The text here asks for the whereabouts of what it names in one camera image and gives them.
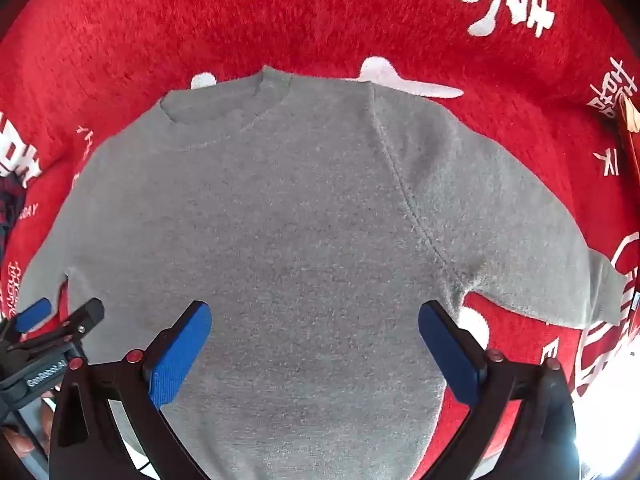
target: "blue gripper pad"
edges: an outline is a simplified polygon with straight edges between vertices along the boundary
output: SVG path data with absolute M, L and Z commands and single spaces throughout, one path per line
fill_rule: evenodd
M 15 331 L 26 334 L 41 321 L 44 321 L 52 313 L 51 302 L 42 298 L 32 304 L 27 310 L 18 314 L 15 319 Z
M 418 328 L 458 402 L 470 408 L 475 406 L 479 398 L 480 372 L 429 303 L 420 308 Z
M 151 371 L 149 397 L 156 409 L 173 402 L 211 332 L 211 310 L 202 303 Z

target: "human hand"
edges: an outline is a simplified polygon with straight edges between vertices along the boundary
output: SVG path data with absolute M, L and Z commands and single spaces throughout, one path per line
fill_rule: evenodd
M 44 394 L 42 397 L 50 396 L 50 394 Z M 42 425 L 45 438 L 44 442 L 42 442 L 42 447 L 44 448 L 45 452 L 49 454 L 51 443 L 51 427 L 53 425 L 53 410 L 46 402 L 43 402 L 40 408 L 40 423 Z M 7 439 L 10 446 L 13 448 L 19 458 L 24 458 L 33 451 L 33 442 L 28 437 L 16 433 L 11 428 L 2 428 L 2 434 L 4 434 L 4 437 Z

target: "blue clamp handle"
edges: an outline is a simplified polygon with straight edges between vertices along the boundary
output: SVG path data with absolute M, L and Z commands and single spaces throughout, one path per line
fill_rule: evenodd
M 144 369 L 149 397 L 157 409 L 173 402 L 211 332 L 209 305 L 194 301 L 180 319 L 152 341 Z
M 42 298 L 32 304 L 27 310 L 21 312 L 15 318 L 15 331 L 26 334 L 38 323 L 44 321 L 53 312 L 51 302 L 47 298 Z
M 482 347 L 470 332 L 457 327 L 437 301 L 420 307 L 418 328 L 453 395 L 474 407 L 487 372 Z

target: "dark fabric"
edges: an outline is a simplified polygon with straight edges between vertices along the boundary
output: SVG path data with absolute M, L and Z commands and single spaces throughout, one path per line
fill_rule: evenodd
M 26 190 L 14 173 L 0 178 L 0 260 L 4 256 L 6 240 L 22 208 Z

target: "screw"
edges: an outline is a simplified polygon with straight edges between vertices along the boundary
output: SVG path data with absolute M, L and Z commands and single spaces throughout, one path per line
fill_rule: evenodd
M 127 362 L 128 363 L 137 363 L 142 361 L 142 357 L 144 356 L 144 352 L 142 350 L 132 350 L 127 354 Z
M 494 348 L 489 348 L 486 351 L 486 356 L 494 363 L 501 363 L 504 361 L 504 354 Z
M 546 366 L 548 366 L 549 368 L 551 368 L 556 372 L 561 368 L 560 363 L 558 362 L 558 359 L 553 359 L 552 357 L 546 360 Z
M 81 367 L 84 364 L 84 361 L 82 361 L 81 357 L 74 357 L 73 359 L 71 359 L 71 362 L 69 363 L 69 368 L 71 368 L 72 370 L 78 370 L 79 367 Z

